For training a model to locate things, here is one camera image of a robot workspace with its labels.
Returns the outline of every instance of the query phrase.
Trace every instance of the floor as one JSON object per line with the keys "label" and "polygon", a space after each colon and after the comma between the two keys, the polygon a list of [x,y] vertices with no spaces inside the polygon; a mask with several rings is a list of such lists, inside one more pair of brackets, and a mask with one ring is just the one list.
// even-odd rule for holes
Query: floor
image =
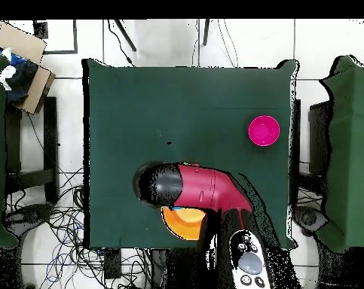
{"label": "floor", "polygon": [[[121,46],[136,66],[198,66],[196,19],[185,20],[125,20],[124,28],[138,48],[134,53],[121,36],[115,22],[111,28],[121,39]],[[335,57],[353,54],[364,63],[364,20],[211,20],[207,46],[200,45],[200,67],[219,66],[230,68],[235,64],[231,39],[237,49],[240,67],[274,68],[284,59],[296,59],[300,63],[296,94],[301,100],[301,161],[309,161],[307,112],[309,106],[329,99],[319,79],[329,74]],[[32,32],[31,21],[10,21],[15,26]],[[57,97],[59,125],[59,165],[62,191],[69,187],[66,175],[72,177],[72,185],[83,183],[83,95],[82,58],[93,58],[112,66],[127,66],[117,38],[109,31],[107,20],[77,20],[76,34],[72,20],[48,20],[49,39],[46,51],[61,51],[44,55],[41,65],[57,75],[49,96]],[[200,42],[203,42],[204,19],[200,21]],[[224,46],[221,33],[225,39]],[[77,40],[77,53],[74,42]],[[43,139],[42,113],[32,116],[37,135]],[[23,170],[42,168],[41,149],[29,118],[22,121]],[[301,171],[307,171],[307,164]],[[13,195],[13,200],[20,198]],[[21,205],[44,202],[41,187],[27,191]],[[60,206],[73,205],[70,196],[64,196]],[[304,237],[294,225],[292,235],[298,247],[291,251],[297,276],[305,289],[314,289],[318,274],[318,254],[315,241]],[[103,289],[89,273],[74,272],[70,263],[63,267],[61,283],[46,280],[47,270],[56,255],[57,238],[45,224],[32,230],[23,246],[22,264],[26,283],[41,289],[63,289],[63,282],[72,280],[66,289]],[[123,257],[133,255],[133,249],[124,249]],[[130,267],[127,260],[124,267]]]}

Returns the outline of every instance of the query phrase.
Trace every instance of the blue object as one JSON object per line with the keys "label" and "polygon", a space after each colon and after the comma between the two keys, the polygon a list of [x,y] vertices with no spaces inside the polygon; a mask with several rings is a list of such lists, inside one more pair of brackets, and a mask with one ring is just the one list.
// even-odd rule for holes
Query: blue object
{"label": "blue object", "polygon": [[17,56],[14,53],[11,54],[11,62],[10,62],[11,66],[15,66],[17,64],[24,63],[25,61],[26,61],[26,59],[21,58],[20,56]]}

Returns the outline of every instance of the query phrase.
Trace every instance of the green table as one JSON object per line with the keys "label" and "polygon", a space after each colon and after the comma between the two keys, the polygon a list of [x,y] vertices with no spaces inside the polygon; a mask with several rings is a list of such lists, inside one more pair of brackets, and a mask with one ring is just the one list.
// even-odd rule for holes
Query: green table
{"label": "green table", "polygon": [[[196,246],[172,235],[160,211],[134,196],[133,174],[152,160],[225,170],[242,186],[238,173],[244,174],[265,202],[280,244],[294,247],[286,214],[295,61],[276,69],[112,68],[91,59],[83,66],[90,100],[90,247]],[[266,148],[247,132],[261,114],[280,124],[280,137]]]}
{"label": "green table", "polygon": [[317,235],[334,252],[364,247],[364,67],[350,56],[336,60],[323,80],[333,101],[325,212]]}

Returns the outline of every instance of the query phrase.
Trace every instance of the cardboard box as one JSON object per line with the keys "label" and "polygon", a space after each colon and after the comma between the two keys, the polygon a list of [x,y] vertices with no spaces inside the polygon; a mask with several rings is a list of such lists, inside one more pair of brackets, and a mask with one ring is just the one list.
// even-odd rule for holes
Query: cardboard box
{"label": "cardboard box", "polygon": [[27,58],[38,65],[37,73],[28,92],[29,96],[19,106],[30,114],[38,113],[56,76],[40,66],[46,43],[8,23],[0,22],[0,48],[5,49],[6,47],[9,47],[12,53]]}

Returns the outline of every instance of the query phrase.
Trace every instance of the magenta cup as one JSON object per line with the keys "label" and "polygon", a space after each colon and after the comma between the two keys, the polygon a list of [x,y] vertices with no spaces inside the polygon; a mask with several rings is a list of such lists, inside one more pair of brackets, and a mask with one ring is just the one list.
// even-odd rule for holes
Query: magenta cup
{"label": "magenta cup", "polygon": [[249,125],[249,137],[258,146],[272,145],[280,136],[280,125],[268,115],[261,115]]}

